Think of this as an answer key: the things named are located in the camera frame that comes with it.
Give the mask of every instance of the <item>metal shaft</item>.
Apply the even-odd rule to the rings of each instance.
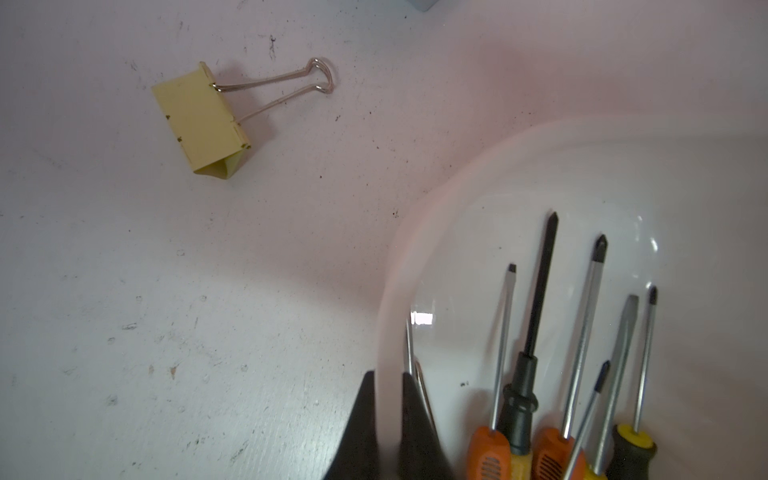
[[[589,337],[592,333],[592,320],[594,319],[594,309],[598,304],[598,294],[600,293],[600,282],[603,279],[603,265],[607,247],[608,241],[605,235],[600,235],[598,241],[595,242],[592,261],[587,273],[587,285],[585,287],[587,290],[587,304],[584,306],[584,319],[581,321],[581,334],[579,335],[573,371],[571,372],[571,383],[568,385],[568,399],[565,402],[563,425],[560,428],[560,435],[566,440],[571,435],[571,427],[573,426],[578,388],[581,382],[581,374],[584,371],[584,361],[587,358]]]
[[[581,420],[581,426],[579,427],[578,434],[574,440],[574,448],[571,450],[571,454],[568,456],[568,466],[565,467],[562,480],[571,480],[571,475],[574,473],[574,468],[576,468],[576,461],[578,460],[578,455],[581,451],[581,444],[584,443],[584,438],[587,436],[587,432],[589,432],[592,416],[594,415],[595,408],[597,408],[598,397],[600,396],[600,392],[603,389],[603,382],[605,382],[605,377],[607,376],[610,367],[611,362],[603,363],[603,367],[600,370],[600,375],[598,375],[598,380],[594,385],[592,396],[589,398],[589,403],[587,404],[587,411],[584,414],[584,419]]]
[[[498,421],[498,401],[502,394],[502,370],[504,369],[504,360],[507,358],[507,335],[509,334],[509,320],[512,316],[512,294],[515,292],[515,280],[517,278],[517,267],[509,264],[507,274],[504,280],[506,286],[506,296],[504,298],[504,313],[502,317],[502,334],[498,339],[498,358],[496,359],[496,377],[493,381],[493,408],[491,409],[491,421],[488,426],[491,430],[496,430]]]
[[[406,324],[406,368],[411,376],[415,377],[415,367],[413,364],[413,317],[408,317]]]
[[[627,365],[627,356],[629,347],[632,343],[632,332],[634,324],[637,322],[637,306],[640,299],[637,295],[630,295],[624,304],[624,310],[621,312],[621,323],[619,333],[614,345],[614,352],[611,356],[611,378],[609,379],[607,405],[605,406],[605,417],[601,424],[597,447],[594,453],[594,461],[591,463],[592,471],[599,477],[605,471],[605,454],[608,441],[608,434],[611,432],[611,426],[614,422],[614,413],[616,412],[616,402],[618,401],[621,379],[624,376],[624,367]]]
[[[650,342],[654,337],[654,322],[656,321],[657,289],[650,288],[648,296],[648,310],[645,316],[645,348],[643,350],[643,364],[640,368],[640,385],[637,387],[637,403],[634,407],[634,422],[632,429],[635,433],[640,431],[640,417],[643,414],[643,397],[645,397],[645,382],[648,375],[648,360],[650,359]]]
[[[424,406],[427,409],[427,416],[429,417],[429,423],[432,424],[432,430],[435,431],[435,435],[437,435],[437,425],[435,425],[435,416],[432,414],[432,404],[429,403],[429,395],[427,395],[427,385],[424,383],[424,372],[422,371],[422,364],[419,363],[419,359],[413,358],[413,362],[415,363],[415,370],[416,370],[416,380],[417,384],[419,385],[419,391],[422,394],[422,400],[424,401]]]

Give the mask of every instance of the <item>wire loop handle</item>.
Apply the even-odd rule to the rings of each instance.
[[[240,90],[246,90],[247,88],[254,88],[259,87],[261,85],[266,84],[272,84],[277,83],[279,81],[285,81],[285,80],[292,80],[294,78],[301,78],[306,77],[310,73],[312,73],[312,69],[317,68],[322,73],[325,74],[326,79],[328,80],[326,83],[318,83],[318,84],[309,84],[304,88],[300,88],[299,90],[294,91],[293,93],[290,93],[284,97],[278,98],[277,100],[271,101],[270,103],[264,105],[261,108],[256,109],[255,111],[250,112],[249,114],[244,115],[243,117],[239,118],[237,120],[237,123],[240,123],[242,121],[245,121],[254,115],[258,115],[261,112],[265,110],[269,110],[270,108],[274,107],[275,105],[281,104],[284,101],[288,101],[291,98],[298,97],[299,95],[303,95],[307,92],[317,90],[319,92],[322,92],[324,94],[329,94],[333,91],[333,77],[331,76],[331,69],[328,67],[328,65],[320,60],[319,58],[311,58],[307,63],[306,67],[300,68],[296,71],[291,71],[290,73],[285,73],[282,75],[277,75],[275,77],[269,77],[269,78],[262,78],[260,80],[253,80],[253,81],[247,81],[241,84],[232,84],[232,85],[219,85],[216,83],[211,84],[210,86],[215,88],[217,91],[220,91],[221,93],[228,93],[231,91],[240,91]]]

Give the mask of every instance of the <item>binder clip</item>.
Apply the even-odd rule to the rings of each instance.
[[[222,94],[231,91],[306,77],[317,68],[325,74],[327,82],[309,84],[263,107],[235,119]],[[187,155],[192,171],[200,175],[229,178],[237,170],[250,141],[240,123],[275,105],[310,91],[329,94],[333,91],[331,70],[319,58],[311,58],[306,67],[276,77],[221,85],[204,62],[196,71],[164,81],[152,87],[157,103],[165,114],[170,129]]]

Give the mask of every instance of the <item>screwdriver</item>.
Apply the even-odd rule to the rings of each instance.
[[[598,403],[598,396],[600,396],[600,392],[603,390],[603,383],[605,383],[605,377],[608,375],[608,370],[610,368],[610,360],[607,360],[605,363],[603,363],[602,368],[600,368],[598,380],[594,383],[594,390],[592,391],[592,396],[589,398],[589,403],[587,404],[587,411],[584,413],[584,419],[581,420],[581,426],[579,427],[578,434],[574,440],[573,449],[571,450],[571,454],[568,456],[568,463],[565,467],[565,473],[563,473],[562,478],[558,478],[558,480],[571,480],[574,474],[574,470],[576,469],[578,458],[583,456],[581,454],[581,444],[584,443],[584,437],[586,437],[587,432],[589,432],[592,416],[594,415],[594,409]]]
[[[645,348],[640,370],[640,385],[637,388],[637,404],[634,407],[634,422],[631,427],[626,423],[614,427],[612,432],[614,457],[605,472],[609,480],[647,480],[648,464],[656,455],[656,443],[650,435],[640,431],[640,417],[643,412],[643,397],[650,359],[650,341],[654,335],[657,296],[658,291],[655,286],[652,286],[645,315]]]
[[[531,319],[528,323],[528,335],[525,348],[518,354],[515,374],[512,382],[504,386],[504,405],[498,420],[498,429],[507,437],[512,453],[510,463],[511,480],[529,480],[531,477],[531,423],[533,412],[538,408],[538,400],[533,393],[536,377],[534,348],[544,306],[544,296],[549,278],[549,267],[554,252],[554,239],[558,232],[558,215],[553,212],[547,219],[544,243],[541,247],[541,262],[536,277],[536,287],[531,304]]]
[[[584,472],[585,480],[607,479],[604,475],[605,454],[607,450],[608,431],[614,421],[616,412],[616,402],[621,387],[621,377],[624,376],[624,367],[627,365],[627,356],[629,355],[629,346],[632,343],[632,332],[634,324],[637,322],[637,305],[640,300],[637,295],[630,295],[624,303],[624,309],[621,311],[621,321],[619,322],[619,332],[614,344],[614,352],[611,355],[611,377],[608,380],[608,397],[605,406],[604,417],[600,429],[598,430],[597,444],[594,447],[594,458],[592,463]]]
[[[600,281],[603,278],[603,265],[608,249],[608,240],[605,235],[600,235],[592,249],[592,261],[587,274],[587,284],[584,289],[587,292],[587,301],[584,306],[584,319],[581,323],[581,335],[578,340],[576,357],[574,358],[571,383],[568,387],[568,399],[565,401],[565,414],[560,431],[554,428],[545,429],[539,437],[538,444],[533,454],[533,478],[535,480],[559,480],[563,468],[568,461],[568,456],[573,449],[574,440],[571,437],[574,408],[578,398],[578,387],[581,382],[581,374],[584,371],[584,360],[587,357],[589,336],[592,331],[594,309],[598,303]],[[584,470],[587,468],[587,460],[583,453],[577,456],[574,464],[574,478],[581,480]]]
[[[496,430],[498,398],[502,389],[502,369],[507,352],[509,319],[512,312],[512,294],[515,291],[517,267],[510,263],[505,277],[506,297],[502,318],[502,334],[498,341],[496,377],[493,384],[493,408],[489,425],[479,427],[469,441],[467,453],[467,480],[508,480],[511,453],[509,441]]]

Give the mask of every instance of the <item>dirt spot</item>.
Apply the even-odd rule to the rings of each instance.
[[[272,61],[274,61],[275,58],[277,58],[277,55],[275,55],[275,41],[276,40],[277,40],[277,38],[274,38],[272,35],[270,35],[270,59]]]
[[[235,460],[237,460],[237,457],[239,457],[240,455],[242,455],[242,453],[245,451],[245,449],[246,449],[247,447],[248,447],[248,441],[246,440],[245,442],[243,442],[243,448],[241,448],[240,450],[238,450],[237,452],[235,452],[235,454],[234,454],[234,455],[232,455],[232,457],[230,458],[230,463],[234,463],[234,462],[235,462]]]

